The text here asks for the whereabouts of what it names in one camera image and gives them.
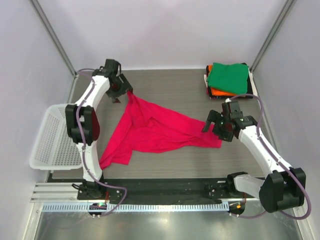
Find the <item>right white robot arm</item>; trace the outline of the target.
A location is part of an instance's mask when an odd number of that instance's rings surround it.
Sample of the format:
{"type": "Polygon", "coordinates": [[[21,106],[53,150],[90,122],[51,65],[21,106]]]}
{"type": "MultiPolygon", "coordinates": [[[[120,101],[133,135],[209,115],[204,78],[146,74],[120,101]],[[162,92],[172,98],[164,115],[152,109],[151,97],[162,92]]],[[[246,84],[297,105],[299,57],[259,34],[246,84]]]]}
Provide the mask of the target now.
{"type": "Polygon", "coordinates": [[[231,198],[247,193],[260,200],[268,213],[307,205],[310,198],[305,190],[306,174],[301,168],[293,168],[272,147],[261,132],[260,126],[252,116],[243,116],[241,111],[233,113],[211,110],[203,132],[212,132],[220,140],[231,142],[237,138],[253,155],[264,174],[264,180],[245,172],[230,174],[225,191],[231,198]]]}

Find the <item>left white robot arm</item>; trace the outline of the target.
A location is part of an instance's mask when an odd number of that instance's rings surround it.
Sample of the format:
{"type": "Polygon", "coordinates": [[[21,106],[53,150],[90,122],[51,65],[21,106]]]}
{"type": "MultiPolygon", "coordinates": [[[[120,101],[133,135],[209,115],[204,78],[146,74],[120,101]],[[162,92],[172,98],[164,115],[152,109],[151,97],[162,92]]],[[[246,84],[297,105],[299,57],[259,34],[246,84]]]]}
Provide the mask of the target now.
{"type": "Polygon", "coordinates": [[[96,110],[104,95],[107,95],[112,103],[119,103],[119,97],[131,92],[133,88],[120,66],[114,69],[92,69],[91,74],[88,73],[89,70],[79,70],[79,74],[89,77],[90,83],[75,103],[65,107],[65,120],[67,134],[80,152],[83,180],[92,183],[89,194],[100,200],[106,195],[107,188],[103,183],[103,171],[97,152],[101,128],[96,110]]]}

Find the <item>pink t shirt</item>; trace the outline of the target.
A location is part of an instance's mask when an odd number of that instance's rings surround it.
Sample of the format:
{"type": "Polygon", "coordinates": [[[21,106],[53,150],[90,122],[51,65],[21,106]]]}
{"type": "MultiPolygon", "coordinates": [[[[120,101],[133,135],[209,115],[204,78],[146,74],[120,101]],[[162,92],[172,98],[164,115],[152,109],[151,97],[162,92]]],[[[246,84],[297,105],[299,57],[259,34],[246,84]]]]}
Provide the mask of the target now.
{"type": "Polygon", "coordinates": [[[203,132],[205,122],[146,101],[129,92],[128,102],[99,160],[102,169],[128,165],[134,151],[163,153],[183,147],[220,148],[214,133],[203,132]]]}

